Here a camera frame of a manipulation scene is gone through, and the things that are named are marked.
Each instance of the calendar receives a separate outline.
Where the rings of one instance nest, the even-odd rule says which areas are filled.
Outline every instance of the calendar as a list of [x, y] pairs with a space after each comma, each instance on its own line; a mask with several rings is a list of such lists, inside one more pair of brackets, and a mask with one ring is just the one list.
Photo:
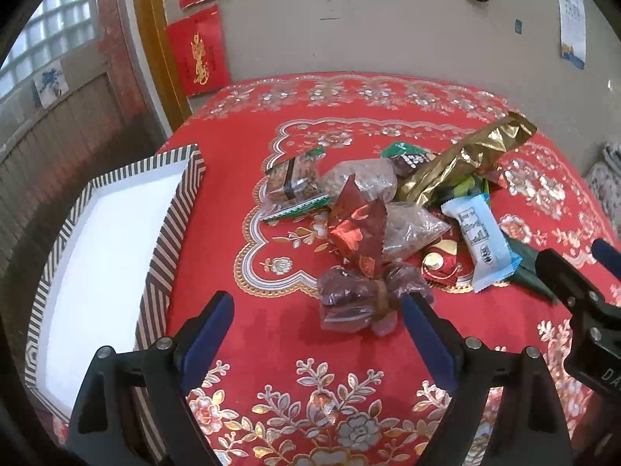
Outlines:
[[586, 61], [584, 0], [558, 0], [561, 10], [561, 55], [580, 70]]

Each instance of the black and white stripe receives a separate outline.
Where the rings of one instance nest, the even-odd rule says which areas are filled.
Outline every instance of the black and white stripe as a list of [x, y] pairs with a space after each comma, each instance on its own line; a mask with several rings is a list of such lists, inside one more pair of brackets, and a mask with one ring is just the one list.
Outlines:
[[[183, 235], [189, 221], [190, 213], [201, 179], [205, 173], [205, 161], [197, 144], [172, 149], [157, 154], [140, 162], [132, 163], [123, 168], [101, 175], [90, 181], [82, 190], [80, 197], [69, 212], [69, 215], [60, 228], [57, 239], [52, 246], [43, 275], [36, 289], [35, 299], [30, 314], [26, 344], [26, 385], [33, 394], [41, 400], [54, 415], [62, 421], [68, 422], [68, 416], [58, 410], [36, 388], [36, 353], [41, 332], [43, 311], [50, 292], [52, 279], [63, 255], [73, 229], [84, 212], [94, 191], [108, 184], [129, 178], [133, 175], [150, 171], [155, 168], [187, 160], [185, 172], [175, 191], [172, 202], [167, 211], [156, 246], [153, 250], [151, 263], [145, 278], [145, 288], [142, 294], [141, 312], [136, 326], [136, 350], [150, 347], [161, 336], [166, 334], [166, 314], [170, 303], [170, 295], [175, 280], [175, 271]], [[139, 408], [139, 415], [147, 436], [147, 442], [157, 460], [165, 454], [165, 447], [158, 430], [155, 428], [146, 391], [137, 389], [135, 401]]]

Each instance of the gold wrapper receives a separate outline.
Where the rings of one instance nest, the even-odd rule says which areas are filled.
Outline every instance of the gold wrapper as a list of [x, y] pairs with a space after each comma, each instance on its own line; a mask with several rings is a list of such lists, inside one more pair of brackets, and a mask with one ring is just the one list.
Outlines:
[[537, 127], [526, 117], [510, 111], [418, 168], [398, 188], [397, 200], [426, 205], [438, 186], [454, 187], [475, 172], [491, 171], [498, 158], [519, 147], [536, 131]]

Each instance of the gray wall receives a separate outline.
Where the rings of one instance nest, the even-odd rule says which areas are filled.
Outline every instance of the gray wall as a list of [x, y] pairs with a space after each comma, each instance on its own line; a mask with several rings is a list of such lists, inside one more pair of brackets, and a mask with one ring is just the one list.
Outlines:
[[[558, 0], [217, 0], [234, 82], [368, 71], [472, 84], [508, 97], [584, 173], [621, 135], [621, 44], [585, 0], [584, 71], [560, 57]], [[167, 1], [169, 21], [182, 12]], [[521, 35], [515, 20], [524, 24]], [[195, 97], [196, 110], [205, 97]]]

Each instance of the tablecloth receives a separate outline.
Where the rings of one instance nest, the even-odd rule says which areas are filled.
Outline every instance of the tablecloth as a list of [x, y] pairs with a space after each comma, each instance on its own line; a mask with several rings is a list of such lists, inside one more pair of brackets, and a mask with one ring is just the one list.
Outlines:
[[[292, 75], [225, 88], [167, 142], [164, 149], [197, 142], [207, 165], [179, 258], [168, 333], [218, 289], [235, 299], [217, 361], [188, 396], [223, 464], [411, 463], [449, 403], [402, 324], [384, 338], [321, 330], [315, 282], [338, 263], [327, 244], [327, 212], [259, 222], [265, 169], [318, 146], [327, 151], [322, 171], [377, 157], [397, 140], [439, 153], [509, 108], [500, 96], [436, 80]], [[509, 187], [493, 193], [493, 213], [513, 238], [556, 249], [614, 303], [619, 282], [590, 252], [597, 237], [613, 241], [611, 226], [545, 130], [502, 158]], [[475, 294], [470, 269], [457, 286], [434, 288], [436, 313], [491, 348], [539, 348], [572, 432], [589, 390], [563, 370], [569, 314], [506, 283]], [[501, 392], [490, 391], [467, 464], [482, 458]], [[338, 409], [336, 419], [326, 417], [327, 407]]]

